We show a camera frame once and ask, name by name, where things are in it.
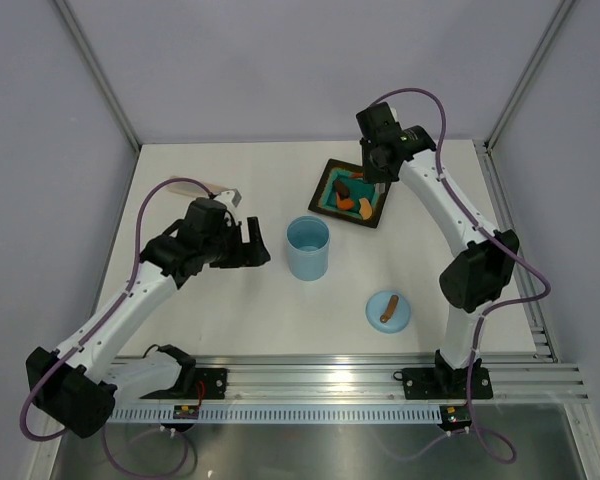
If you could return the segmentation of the light blue cup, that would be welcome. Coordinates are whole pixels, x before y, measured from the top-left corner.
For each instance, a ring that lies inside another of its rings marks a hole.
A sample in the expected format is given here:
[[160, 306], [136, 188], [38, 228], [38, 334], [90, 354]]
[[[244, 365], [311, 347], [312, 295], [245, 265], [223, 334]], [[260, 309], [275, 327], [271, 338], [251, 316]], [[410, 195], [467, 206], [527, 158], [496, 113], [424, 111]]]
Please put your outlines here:
[[292, 220], [286, 229], [286, 258], [291, 274], [302, 281], [315, 281], [328, 269], [330, 231], [315, 216]]

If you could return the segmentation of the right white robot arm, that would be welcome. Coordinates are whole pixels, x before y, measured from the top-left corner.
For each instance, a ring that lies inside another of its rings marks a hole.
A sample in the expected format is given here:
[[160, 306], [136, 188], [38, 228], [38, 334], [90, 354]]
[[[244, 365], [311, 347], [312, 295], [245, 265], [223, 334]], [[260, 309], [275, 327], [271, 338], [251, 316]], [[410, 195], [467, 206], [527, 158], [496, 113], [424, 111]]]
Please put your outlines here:
[[420, 126], [403, 128], [385, 102], [357, 113], [363, 178], [405, 184], [442, 232], [452, 255], [439, 276], [449, 304], [441, 347], [430, 367], [397, 374], [408, 400], [460, 400], [493, 396], [479, 354], [483, 316], [510, 283], [519, 249], [513, 230], [500, 231], [460, 192], [441, 161], [441, 141]]

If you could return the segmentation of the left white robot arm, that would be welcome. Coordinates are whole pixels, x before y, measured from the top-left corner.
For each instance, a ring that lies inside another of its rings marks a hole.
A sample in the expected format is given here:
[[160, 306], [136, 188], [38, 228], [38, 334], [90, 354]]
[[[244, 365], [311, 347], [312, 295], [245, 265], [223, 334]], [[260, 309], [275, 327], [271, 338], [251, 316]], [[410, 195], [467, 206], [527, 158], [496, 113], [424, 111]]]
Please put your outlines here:
[[55, 349], [38, 347], [28, 356], [30, 393], [19, 417], [27, 438], [45, 439], [27, 426], [31, 406], [88, 438], [119, 404], [223, 397], [197, 373], [195, 358], [173, 345], [121, 366], [113, 362], [144, 321], [204, 267], [252, 268], [270, 261], [258, 219], [237, 219], [240, 200], [235, 189], [194, 199], [183, 218], [147, 243], [135, 243], [130, 277], [104, 307]]

